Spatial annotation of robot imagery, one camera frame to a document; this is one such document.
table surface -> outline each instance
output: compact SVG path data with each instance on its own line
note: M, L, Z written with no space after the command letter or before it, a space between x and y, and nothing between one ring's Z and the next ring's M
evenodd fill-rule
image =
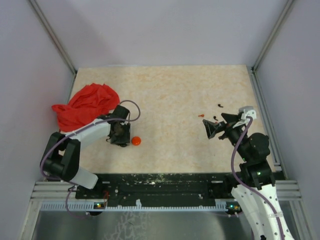
M227 139L208 140L202 120L222 121L221 113L237 114L243 106L257 111L248 134L265 133L245 65L80 68L71 96L91 83L109 85L121 101L141 108L131 123L139 146L122 148L102 138L81 151L80 166L93 173L230 172L233 146ZM132 119L137 116L133 104L123 105ZM274 171L272 156L267 160ZM236 170L242 162L237 154Z

purple cable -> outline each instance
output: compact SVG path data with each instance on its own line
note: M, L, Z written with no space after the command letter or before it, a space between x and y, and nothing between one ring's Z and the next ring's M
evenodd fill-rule
M253 189L252 187L248 186L247 184L245 184L243 181L241 181L241 179L237 176L236 171L235 171L235 156L237 153L237 149L242 141L242 139L244 138L244 136L246 135L246 133L248 132L248 129L250 128L252 122L253 122L253 118L250 116L247 116L248 119L250 119L250 122L248 123L248 125L245 127L243 133L241 134L238 142L236 143L236 145L234 146L233 152L232 152L232 156L231 156L231 171L232 174L235 178L235 180L240 183L242 186L244 186L246 189L250 190L251 192L257 194L259 197L261 197L271 208L271 210L273 211L274 214L277 214L277 210L276 208L272 205L272 203L265 197L263 196L260 192L258 192L257 190ZM276 217L276 221L278 223L279 226L279 231L280 231L280 236L282 240L285 240L285 234L284 234L284 230L282 229L282 224L280 221L280 217Z
M70 211L70 209L69 209L69 207L68 207L68 198L70 197L72 191L73 191L75 188L76 188L76 186L73 186L73 187L69 190L69 192L68 192L68 194L67 194L67 196L66 196L66 198L65 198L65 209L66 209L67 213L70 214L72 217L74 217L74 218L76 218L76 219L81 219L81 220L83 220L83 219L86 219L86 218L88 217L88 215L86 215L86 216L78 216L78 215L75 215L75 214L73 214L73 213Z

